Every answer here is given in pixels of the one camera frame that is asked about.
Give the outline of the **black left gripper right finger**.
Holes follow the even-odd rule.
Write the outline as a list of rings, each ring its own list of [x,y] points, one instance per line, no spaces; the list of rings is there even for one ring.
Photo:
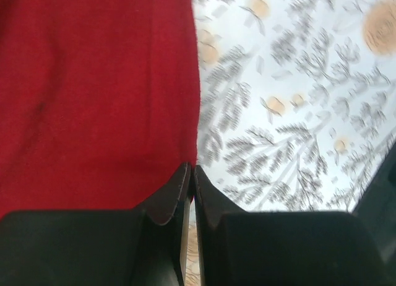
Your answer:
[[[194,170],[204,285],[394,285],[374,238],[348,212],[247,212]]]

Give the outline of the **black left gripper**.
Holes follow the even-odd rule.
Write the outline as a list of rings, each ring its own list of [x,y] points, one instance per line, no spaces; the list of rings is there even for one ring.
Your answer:
[[[392,147],[354,214],[370,231],[388,269],[395,269],[395,147]]]

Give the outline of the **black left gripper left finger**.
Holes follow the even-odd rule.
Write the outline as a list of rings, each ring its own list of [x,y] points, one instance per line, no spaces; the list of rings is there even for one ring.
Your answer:
[[[191,166],[128,210],[21,210],[1,219],[2,285],[183,285]]]

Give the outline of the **red t shirt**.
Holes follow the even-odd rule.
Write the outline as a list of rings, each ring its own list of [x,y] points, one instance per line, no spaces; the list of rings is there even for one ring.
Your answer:
[[[1,213],[129,209],[195,164],[192,0],[1,0]]]

